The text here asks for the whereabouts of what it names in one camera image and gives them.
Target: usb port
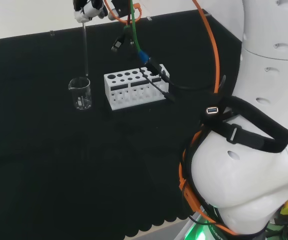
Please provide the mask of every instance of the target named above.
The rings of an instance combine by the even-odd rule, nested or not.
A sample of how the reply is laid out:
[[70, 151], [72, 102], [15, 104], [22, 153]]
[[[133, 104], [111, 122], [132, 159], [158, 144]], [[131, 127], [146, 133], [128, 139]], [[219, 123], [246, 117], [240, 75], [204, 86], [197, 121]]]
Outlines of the usb port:
[[217, 114], [218, 113], [218, 107], [216, 107], [216, 106], [208, 107], [206, 109], [206, 113], [207, 114]]

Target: white wall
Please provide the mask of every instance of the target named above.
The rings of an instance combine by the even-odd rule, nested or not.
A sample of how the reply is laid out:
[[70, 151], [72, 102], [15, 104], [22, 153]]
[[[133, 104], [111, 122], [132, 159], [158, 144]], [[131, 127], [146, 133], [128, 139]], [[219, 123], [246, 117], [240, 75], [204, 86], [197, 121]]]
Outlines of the white wall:
[[[219, 22], [241, 39], [241, 0], [198, 0]], [[0, 39], [34, 33], [77, 28], [73, 0], [0, 0]], [[191, 0], [134, 0], [142, 6], [143, 17], [195, 9]], [[110, 22], [97, 17], [87, 25]]]

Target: glass beaker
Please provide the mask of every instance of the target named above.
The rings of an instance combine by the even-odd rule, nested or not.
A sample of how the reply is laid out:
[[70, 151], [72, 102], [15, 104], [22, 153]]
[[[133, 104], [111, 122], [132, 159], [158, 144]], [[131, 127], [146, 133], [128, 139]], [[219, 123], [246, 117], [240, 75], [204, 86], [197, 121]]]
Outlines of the glass beaker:
[[68, 90], [72, 92], [75, 108], [86, 110], [92, 106], [90, 81], [86, 77], [77, 77], [70, 81]]

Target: blue connector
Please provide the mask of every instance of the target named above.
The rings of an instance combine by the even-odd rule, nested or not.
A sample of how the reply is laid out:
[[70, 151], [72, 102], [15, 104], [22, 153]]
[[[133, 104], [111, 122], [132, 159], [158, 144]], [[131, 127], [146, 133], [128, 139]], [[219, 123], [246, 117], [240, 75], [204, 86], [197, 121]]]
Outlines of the blue connector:
[[138, 55], [139, 55], [140, 60], [143, 62], [143, 64], [148, 62], [149, 56], [144, 51], [140, 51]]

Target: black tablecloth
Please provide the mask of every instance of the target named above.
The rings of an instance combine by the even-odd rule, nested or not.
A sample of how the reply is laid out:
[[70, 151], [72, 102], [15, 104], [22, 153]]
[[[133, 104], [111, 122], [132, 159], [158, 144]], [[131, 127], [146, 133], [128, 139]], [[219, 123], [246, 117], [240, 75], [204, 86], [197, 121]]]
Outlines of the black tablecloth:
[[[233, 86], [240, 42], [213, 18], [221, 76]], [[111, 46], [119, 23], [87, 28], [93, 106], [73, 107], [69, 81], [84, 74], [82, 30], [0, 39], [0, 240], [122, 240], [184, 219], [179, 156], [205, 94], [112, 112], [103, 74], [139, 66]], [[174, 82], [214, 81], [210, 41], [197, 11], [142, 19], [141, 48]]]

